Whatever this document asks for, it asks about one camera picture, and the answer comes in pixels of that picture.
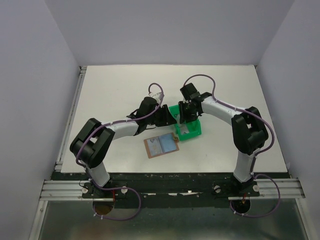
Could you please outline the green plastic bin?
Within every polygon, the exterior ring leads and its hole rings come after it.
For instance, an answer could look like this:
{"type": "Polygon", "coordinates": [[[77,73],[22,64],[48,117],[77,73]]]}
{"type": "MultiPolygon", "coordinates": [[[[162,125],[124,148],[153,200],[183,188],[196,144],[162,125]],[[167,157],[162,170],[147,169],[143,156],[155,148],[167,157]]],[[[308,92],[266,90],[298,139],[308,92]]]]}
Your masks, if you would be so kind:
{"type": "Polygon", "coordinates": [[[170,106],[168,109],[177,122],[174,125],[174,129],[180,141],[187,141],[196,138],[202,134],[201,122],[199,119],[188,123],[180,123],[179,106],[173,105],[170,106]]]}

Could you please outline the silver VIP credit card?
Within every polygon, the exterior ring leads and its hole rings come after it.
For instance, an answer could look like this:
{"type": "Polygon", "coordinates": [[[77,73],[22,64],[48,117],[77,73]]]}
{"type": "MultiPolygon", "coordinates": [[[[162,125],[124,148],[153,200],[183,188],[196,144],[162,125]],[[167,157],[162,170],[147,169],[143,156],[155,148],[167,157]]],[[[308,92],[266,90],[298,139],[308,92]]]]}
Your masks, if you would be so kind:
{"type": "Polygon", "coordinates": [[[146,142],[151,157],[160,155],[162,153],[162,147],[158,137],[147,139],[146,142]]]}

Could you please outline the tan leather card holder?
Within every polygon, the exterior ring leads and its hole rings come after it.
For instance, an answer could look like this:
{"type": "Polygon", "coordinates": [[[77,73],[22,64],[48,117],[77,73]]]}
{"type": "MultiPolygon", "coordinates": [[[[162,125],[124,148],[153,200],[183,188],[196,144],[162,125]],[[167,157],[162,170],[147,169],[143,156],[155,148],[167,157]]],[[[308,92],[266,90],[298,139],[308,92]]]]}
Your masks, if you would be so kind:
{"type": "Polygon", "coordinates": [[[146,153],[147,153],[147,156],[149,159],[163,156],[166,154],[170,154],[173,152],[177,152],[180,150],[179,146],[178,146],[179,139],[174,135],[173,132],[166,133],[166,134],[159,135],[159,136],[154,136],[151,138],[147,138],[143,141],[145,149],[146,149],[146,153]],[[159,142],[161,144],[162,153],[152,157],[152,156],[150,156],[150,152],[149,152],[148,145],[147,145],[147,140],[151,139],[151,138],[156,138],[156,137],[158,137],[159,142]]]}

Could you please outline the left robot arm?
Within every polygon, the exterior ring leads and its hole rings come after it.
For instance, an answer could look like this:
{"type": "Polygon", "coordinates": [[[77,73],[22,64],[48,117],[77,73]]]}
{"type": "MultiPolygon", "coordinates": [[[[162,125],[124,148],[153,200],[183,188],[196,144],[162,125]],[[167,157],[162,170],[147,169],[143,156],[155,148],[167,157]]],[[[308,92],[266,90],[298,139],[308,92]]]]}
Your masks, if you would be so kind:
{"type": "Polygon", "coordinates": [[[76,164],[83,167],[95,183],[93,191],[104,198],[110,194],[111,185],[103,160],[112,141],[137,136],[147,126],[166,127],[176,123],[166,104],[160,105],[155,98],[147,96],[125,119],[103,124],[90,118],[71,142],[69,150],[75,156],[76,164]]]}

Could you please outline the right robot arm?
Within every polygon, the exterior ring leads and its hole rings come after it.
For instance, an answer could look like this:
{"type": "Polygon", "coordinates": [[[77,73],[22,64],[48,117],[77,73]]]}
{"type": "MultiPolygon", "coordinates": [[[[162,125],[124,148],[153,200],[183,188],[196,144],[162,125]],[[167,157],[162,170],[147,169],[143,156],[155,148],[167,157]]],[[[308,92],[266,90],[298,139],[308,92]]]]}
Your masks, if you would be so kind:
{"type": "Polygon", "coordinates": [[[233,143],[238,150],[230,191],[241,196],[248,190],[255,154],[269,138],[265,123],[256,107],[239,108],[216,99],[211,93],[199,93],[192,83],[184,85],[180,92],[183,101],[178,102],[179,123],[194,122],[202,114],[214,116],[232,128],[233,143]]]}

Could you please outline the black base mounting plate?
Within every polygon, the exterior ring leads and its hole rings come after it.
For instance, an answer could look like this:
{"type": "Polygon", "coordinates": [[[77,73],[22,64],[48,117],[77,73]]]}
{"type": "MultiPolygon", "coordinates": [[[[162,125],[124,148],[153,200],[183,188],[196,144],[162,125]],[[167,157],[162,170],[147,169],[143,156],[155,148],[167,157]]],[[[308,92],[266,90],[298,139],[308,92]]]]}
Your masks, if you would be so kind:
{"type": "Polygon", "coordinates": [[[111,173],[99,189],[91,182],[83,187],[84,199],[115,200],[116,208],[227,208],[229,200],[260,195],[254,180],[239,183],[231,173],[111,173]]]}

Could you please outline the aluminium extrusion rail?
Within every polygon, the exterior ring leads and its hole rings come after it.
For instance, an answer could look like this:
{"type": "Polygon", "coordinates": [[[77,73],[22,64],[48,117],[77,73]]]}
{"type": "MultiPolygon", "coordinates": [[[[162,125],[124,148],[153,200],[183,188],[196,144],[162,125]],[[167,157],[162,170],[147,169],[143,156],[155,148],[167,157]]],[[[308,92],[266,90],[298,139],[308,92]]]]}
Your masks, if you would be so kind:
{"type": "Polygon", "coordinates": [[[81,201],[79,180],[45,180],[39,199],[41,201],[81,201]]]}

